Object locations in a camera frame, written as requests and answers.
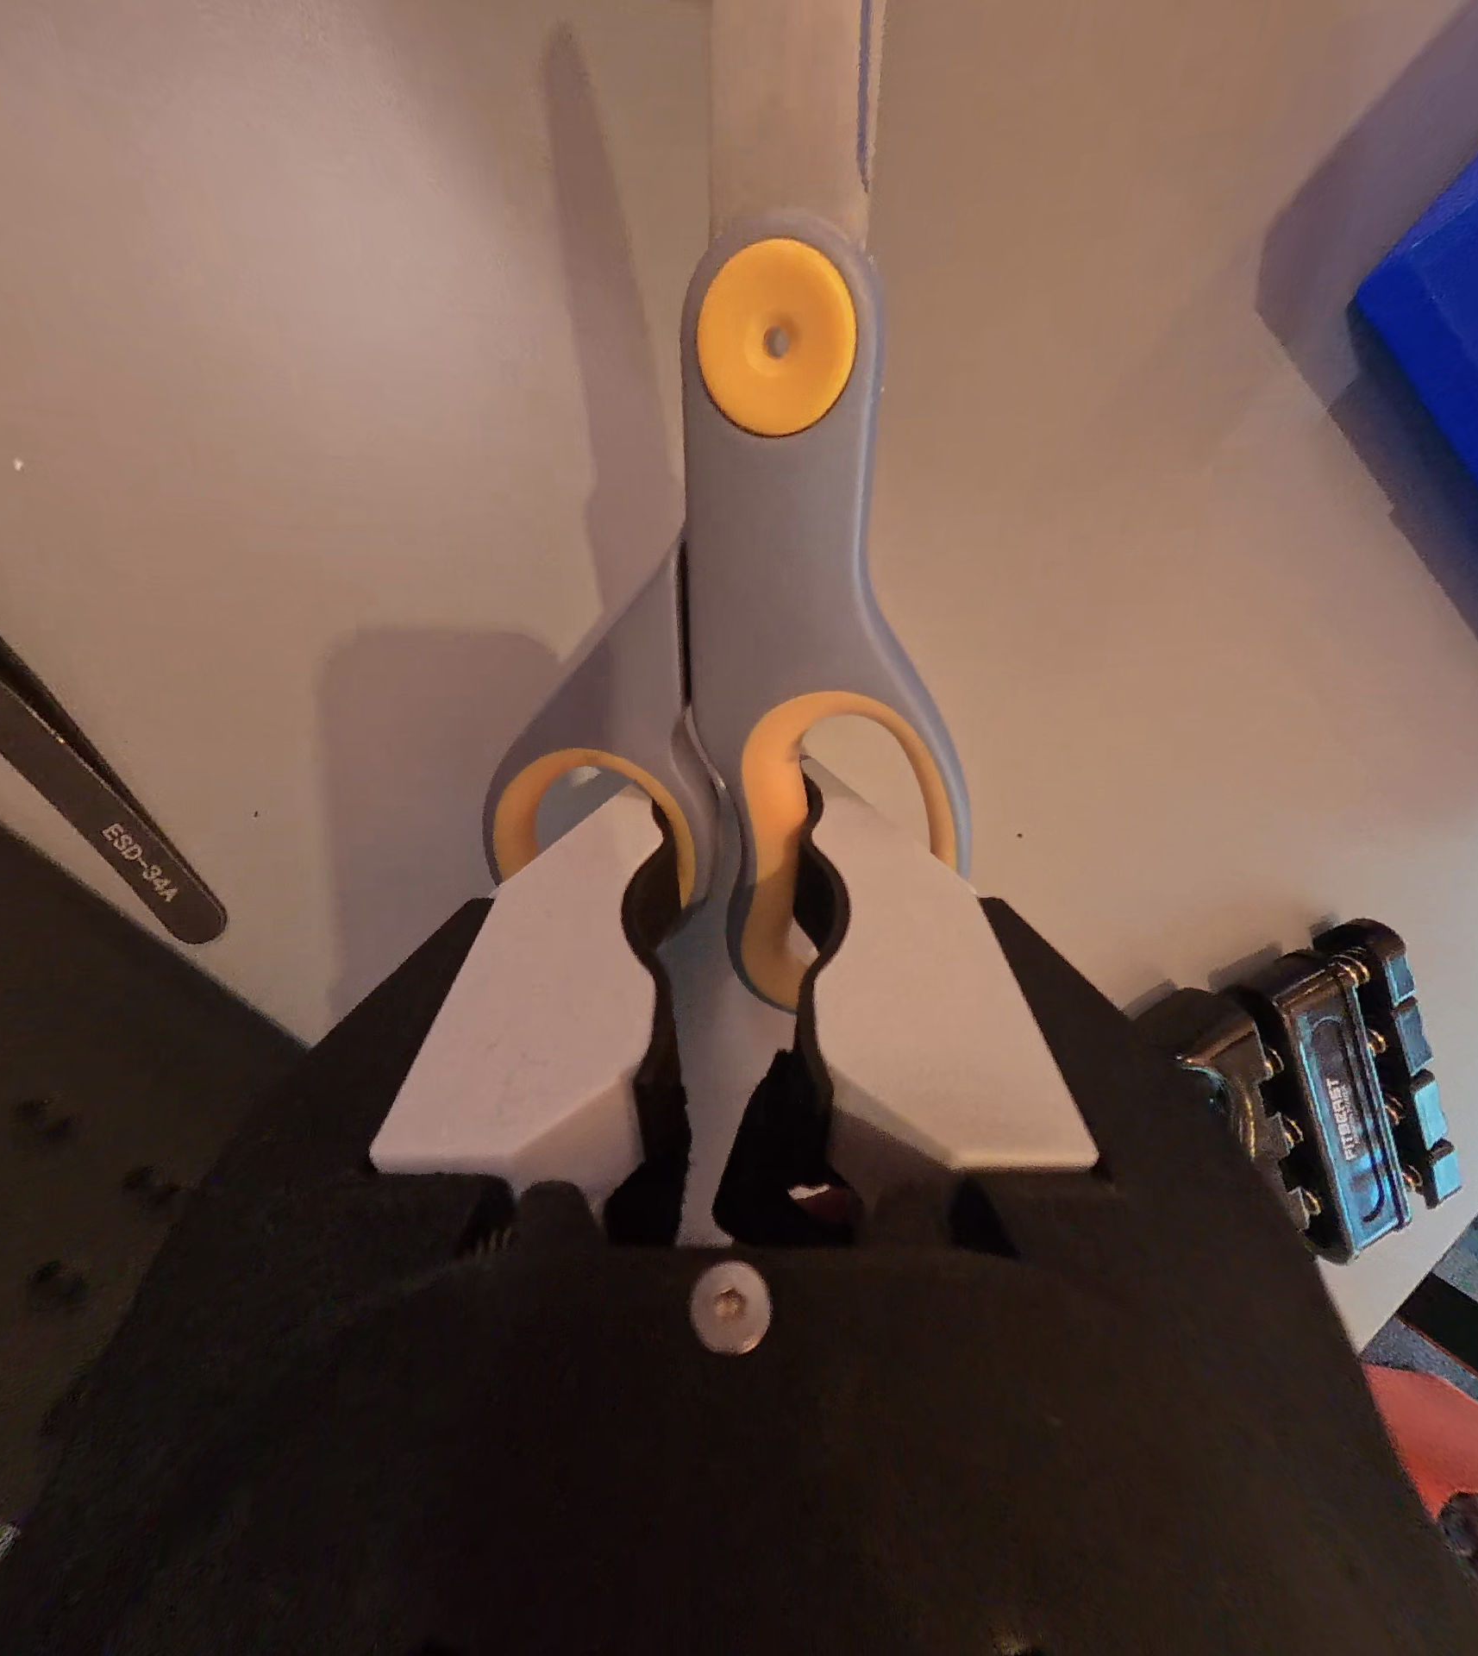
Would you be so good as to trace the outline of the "black dimpled foam pad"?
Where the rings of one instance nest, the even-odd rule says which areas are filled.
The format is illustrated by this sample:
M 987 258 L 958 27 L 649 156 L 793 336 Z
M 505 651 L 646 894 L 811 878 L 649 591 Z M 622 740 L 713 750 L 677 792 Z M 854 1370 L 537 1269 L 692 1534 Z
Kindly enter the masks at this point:
M 0 1519 L 303 1047 L 0 825 Z

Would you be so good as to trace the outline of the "grey and yellow scissors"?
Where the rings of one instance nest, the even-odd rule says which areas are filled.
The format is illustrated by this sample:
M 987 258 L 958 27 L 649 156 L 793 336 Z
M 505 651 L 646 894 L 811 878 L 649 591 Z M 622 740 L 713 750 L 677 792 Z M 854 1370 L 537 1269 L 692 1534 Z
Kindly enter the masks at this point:
M 867 249 L 883 3 L 713 3 L 707 247 L 682 309 L 685 526 L 511 741 L 483 835 L 507 882 L 539 858 L 550 786 L 625 775 L 668 819 L 679 906 L 736 876 L 728 948 L 748 992 L 795 1010 L 808 801 L 802 740 L 883 727 L 913 766 L 928 849 L 968 874 L 971 807 L 935 699 L 871 584 L 886 324 Z

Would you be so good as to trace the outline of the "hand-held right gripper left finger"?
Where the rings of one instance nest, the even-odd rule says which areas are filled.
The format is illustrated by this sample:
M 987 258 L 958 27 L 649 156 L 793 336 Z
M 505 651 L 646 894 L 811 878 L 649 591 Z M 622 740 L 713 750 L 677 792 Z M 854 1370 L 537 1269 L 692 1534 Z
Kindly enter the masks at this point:
M 671 1246 L 692 1123 L 659 946 L 682 918 L 663 811 L 622 789 L 485 907 L 370 1160 L 520 1197 L 573 1186 L 607 1238 Z

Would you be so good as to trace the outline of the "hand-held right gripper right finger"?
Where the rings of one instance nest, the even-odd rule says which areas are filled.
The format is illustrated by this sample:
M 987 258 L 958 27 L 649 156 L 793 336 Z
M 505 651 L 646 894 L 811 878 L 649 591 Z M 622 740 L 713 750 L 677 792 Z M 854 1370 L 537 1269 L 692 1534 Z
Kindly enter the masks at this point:
M 1101 1152 L 977 891 L 808 764 L 795 924 L 815 946 L 793 1047 L 716 1186 L 736 1244 L 829 1249 L 975 1178 L 1091 1176 Z

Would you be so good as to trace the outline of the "long black tweezers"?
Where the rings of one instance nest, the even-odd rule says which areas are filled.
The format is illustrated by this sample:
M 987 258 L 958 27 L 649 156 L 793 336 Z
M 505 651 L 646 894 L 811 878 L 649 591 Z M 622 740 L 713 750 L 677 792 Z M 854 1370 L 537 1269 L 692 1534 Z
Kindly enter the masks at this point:
M 0 636 L 0 757 L 175 938 L 224 937 L 228 910 L 55 694 Z

